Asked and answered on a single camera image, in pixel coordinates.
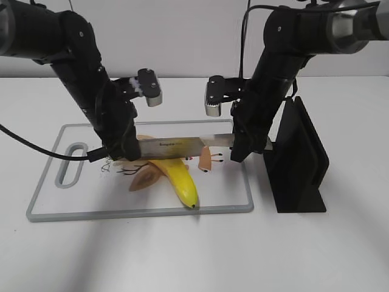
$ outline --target yellow banana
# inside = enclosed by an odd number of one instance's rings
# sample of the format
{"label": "yellow banana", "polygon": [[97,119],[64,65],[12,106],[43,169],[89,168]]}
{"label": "yellow banana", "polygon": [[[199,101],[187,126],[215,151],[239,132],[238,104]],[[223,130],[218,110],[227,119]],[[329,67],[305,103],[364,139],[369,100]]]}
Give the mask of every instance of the yellow banana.
{"label": "yellow banana", "polygon": [[195,183],[181,159],[149,160],[168,177],[181,202],[189,208],[196,207],[198,194]]}

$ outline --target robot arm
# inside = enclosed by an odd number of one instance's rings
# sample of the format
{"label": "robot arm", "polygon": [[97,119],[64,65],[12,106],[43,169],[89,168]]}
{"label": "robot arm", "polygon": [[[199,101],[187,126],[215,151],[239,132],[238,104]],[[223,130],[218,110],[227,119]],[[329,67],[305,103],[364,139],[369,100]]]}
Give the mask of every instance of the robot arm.
{"label": "robot arm", "polygon": [[231,109],[235,133],[232,160],[241,162],[253,151],[263,152],[274,116],[299,70],[312,57],[353,54],[371,40],[389,40],[388,1],[358,10],[329,12],[365,3],[341,0],[298,12],[274,11],[264,28],[265,48],[253,77],[247,81],[210,78],[205,98],[209,115],[219,115],[223,95],[231,91],[233,83],[240,89],[241,98]]}
{"label": "robot arm", "polygon": [[152,70],[112,82],[101,64],[93,28],[82,16],[54,13],[41,4],[0,0],[0,55],[50,64],[103,142],[94,159],[140,158],[131,99],[162,103]]}

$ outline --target white cutting board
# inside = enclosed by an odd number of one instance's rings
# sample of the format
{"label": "white cutting board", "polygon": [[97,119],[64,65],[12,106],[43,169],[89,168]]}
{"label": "white cutting board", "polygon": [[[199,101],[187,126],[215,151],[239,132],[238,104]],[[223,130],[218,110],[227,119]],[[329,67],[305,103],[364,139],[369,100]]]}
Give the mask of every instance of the white cutting board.
{"label": "white cutting board", "polygon": [[[137,134],[152,137],[194,137],[215,133],[231,133],[230,120],[195,122],[138,123]],[[88,146],[88,151],[101,147],[101,141],[90,125],[65,125],[54,150],[65,153],[75,142]],[[136,175],[118,173],[122,165],[110,159],[84,162],[78,181],[68,188],[55,184],[61,163],[49,159],[42,178],[27,210],[31,221],[85,220],[93,218],[144,217],[161,215],[212,214],[249,212],[252,197],[244,164],[230,161],[230,150],[211,147],[211,153],[222,153],[212,162],[212,170],[204,173],[198,169],[199,158],[183,160],[188,165],[199,195],[199,208],[184,207],[166,176],[145,189],[130,192]],[[80,162],[70,162],[64,184],[73,180]]]}

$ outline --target black stand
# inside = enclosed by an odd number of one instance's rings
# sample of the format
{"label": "black stand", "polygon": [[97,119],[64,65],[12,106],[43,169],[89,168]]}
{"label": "black stand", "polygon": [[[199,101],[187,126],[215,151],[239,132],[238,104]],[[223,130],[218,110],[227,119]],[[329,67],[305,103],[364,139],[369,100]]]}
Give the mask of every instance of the black stand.
{"label": "black stand", "polygon": [[300,97],[286,102],[274,150],[263,156],[278,213],[326,212],[318,187],[329,159]]}

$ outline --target knife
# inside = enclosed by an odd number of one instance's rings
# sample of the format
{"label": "knife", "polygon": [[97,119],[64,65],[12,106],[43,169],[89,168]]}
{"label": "knife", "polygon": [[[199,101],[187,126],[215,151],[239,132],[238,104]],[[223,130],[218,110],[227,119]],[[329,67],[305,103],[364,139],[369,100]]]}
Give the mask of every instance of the knife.
{"label": "knife", "polygon": [[[141,160],[173,159],[200,156],[205,146],[233,147],[234,134],[214,134],[201,137],[176,137],[140,140]],[[267,137],[265,150],[273,145]]]}

